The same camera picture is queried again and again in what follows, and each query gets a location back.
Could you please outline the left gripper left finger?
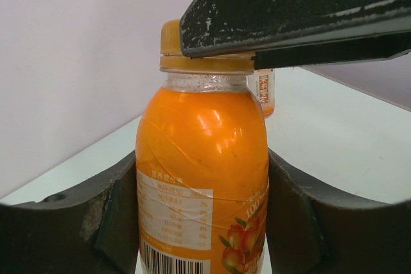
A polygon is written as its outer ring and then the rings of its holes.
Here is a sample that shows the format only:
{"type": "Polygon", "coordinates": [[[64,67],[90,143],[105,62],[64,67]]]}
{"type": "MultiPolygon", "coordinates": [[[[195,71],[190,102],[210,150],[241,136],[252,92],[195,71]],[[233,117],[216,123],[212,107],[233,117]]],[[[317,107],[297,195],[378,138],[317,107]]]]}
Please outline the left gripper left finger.
{"type": "Polygon", "coordinates": [[[134,273],[135,153],[40,202],[1,205],[1,273],[134,273]]]}

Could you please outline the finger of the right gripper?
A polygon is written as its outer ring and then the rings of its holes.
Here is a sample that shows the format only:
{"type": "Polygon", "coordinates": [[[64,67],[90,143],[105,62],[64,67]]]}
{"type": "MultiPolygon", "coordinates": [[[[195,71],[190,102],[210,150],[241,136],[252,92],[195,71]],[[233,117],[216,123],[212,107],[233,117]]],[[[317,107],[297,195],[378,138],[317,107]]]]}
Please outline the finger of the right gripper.
{"type": "Polygon", "coordinates": [[[410,0],[193,0],[191,58],[253,52],[256,69],[390,60],[410,52],[410,0]]]}

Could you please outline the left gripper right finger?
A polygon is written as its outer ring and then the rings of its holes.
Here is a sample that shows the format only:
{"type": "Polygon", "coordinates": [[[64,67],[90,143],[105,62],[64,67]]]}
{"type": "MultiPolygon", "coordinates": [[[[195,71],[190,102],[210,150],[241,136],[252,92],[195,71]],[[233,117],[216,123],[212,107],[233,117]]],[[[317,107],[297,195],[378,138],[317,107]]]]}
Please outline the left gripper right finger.
{"type": "Polygon", "coordinates": [[[410,273],[410,201],[363,198],[268,157],[272,273],[410,273]]]}

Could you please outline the small orange juice bottle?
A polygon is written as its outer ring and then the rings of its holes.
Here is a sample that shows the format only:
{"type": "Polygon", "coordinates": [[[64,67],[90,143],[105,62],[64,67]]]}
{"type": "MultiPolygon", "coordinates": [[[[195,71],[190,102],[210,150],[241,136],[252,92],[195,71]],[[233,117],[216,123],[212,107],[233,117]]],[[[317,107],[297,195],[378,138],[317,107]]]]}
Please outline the small orange juice bottle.
{"type": "Polygon", "coordinates": [[[136,135],[143,273],[260,273],[269,191],[252,59],[161,59],[136,135]]]}

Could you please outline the large orange tea bottle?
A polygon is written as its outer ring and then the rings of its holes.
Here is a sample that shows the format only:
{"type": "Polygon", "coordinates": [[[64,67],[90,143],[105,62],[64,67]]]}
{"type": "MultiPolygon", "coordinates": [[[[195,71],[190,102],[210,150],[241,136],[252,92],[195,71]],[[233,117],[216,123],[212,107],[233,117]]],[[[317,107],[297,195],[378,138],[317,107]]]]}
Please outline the large orange tea bottle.
{"type": "Polygon", "coordinates": [[[275,110],[275,71],[273,69],[255,70],[248,76],[247,84],[259,101],[264,117],[270,117],[275,110]]]}

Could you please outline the orange bottle cap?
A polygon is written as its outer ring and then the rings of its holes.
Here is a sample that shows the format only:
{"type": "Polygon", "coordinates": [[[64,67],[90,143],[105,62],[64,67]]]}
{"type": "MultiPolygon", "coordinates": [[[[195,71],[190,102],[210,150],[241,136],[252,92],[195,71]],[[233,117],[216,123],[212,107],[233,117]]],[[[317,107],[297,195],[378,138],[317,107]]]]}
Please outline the orange bottle cap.
{"type": "MultiPolygon", "coordinates": [[[[175,19],[165,22],[161,29],[161,41],[160,41],[160,54],[161,59],[183,58],[189,59],[189,57],[182,54],[181,42],[180,42],[180,20],[175,19]]],[[[246,53],[231,53],[227,55],[205,56],[205,58],[228,58],[228,59],[248,59],[256,55],[255,52],[246,53]]]]}

